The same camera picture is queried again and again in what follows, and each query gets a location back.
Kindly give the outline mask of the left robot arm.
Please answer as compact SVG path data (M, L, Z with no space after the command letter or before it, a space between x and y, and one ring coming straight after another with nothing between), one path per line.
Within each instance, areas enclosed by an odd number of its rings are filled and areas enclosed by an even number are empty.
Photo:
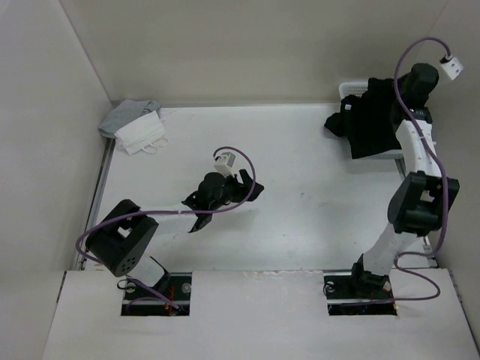
M198 232L211 222L214 211L231 203L253 202L263 191L264 186L241 169L238 175L208 173L197 190L170 209L172 214L146 214L124 199L103 219L121 220L92 232L85 247L113 276L139 281L150 298L160 299L168 290L168 271L146 253L154 237Z

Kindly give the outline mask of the black tank top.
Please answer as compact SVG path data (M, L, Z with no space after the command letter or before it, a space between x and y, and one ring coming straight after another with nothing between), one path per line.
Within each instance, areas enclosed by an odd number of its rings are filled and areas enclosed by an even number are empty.
M348 141L354 160L401 150L389 121L396 100L393 80L369 78L367 83L367 91L361 97L349 95L340 99L340 109L324 124L331 134Z

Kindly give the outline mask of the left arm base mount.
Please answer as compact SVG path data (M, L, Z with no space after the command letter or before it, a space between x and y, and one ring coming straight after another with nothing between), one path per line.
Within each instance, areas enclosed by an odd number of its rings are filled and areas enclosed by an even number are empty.
M124 317L186 317L190 314L193 274L169 273L160 280L155 290L175 303L178 308L167 304L131 279L121 279L117 289L123 292L121 315Z

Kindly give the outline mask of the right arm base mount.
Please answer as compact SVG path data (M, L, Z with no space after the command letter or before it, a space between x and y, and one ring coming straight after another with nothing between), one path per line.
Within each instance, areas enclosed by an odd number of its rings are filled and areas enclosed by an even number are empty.
M345 274L324 276L323 293L330 316L397 316L396 305L390 301L393 292L387 288L356 289Z

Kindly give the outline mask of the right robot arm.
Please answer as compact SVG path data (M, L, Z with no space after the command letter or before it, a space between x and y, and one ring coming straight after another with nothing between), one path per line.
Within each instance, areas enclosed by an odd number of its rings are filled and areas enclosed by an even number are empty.
M412 255L408 248L417 239L433 231L446 234L460 183L447 176L431 138L433 121L426 102L439 78L434 66L417 63L393 80L396 99L390 122L408 173L388 204L386 228L352 267L347 285L357 299L373 299L382 291L399 259Z

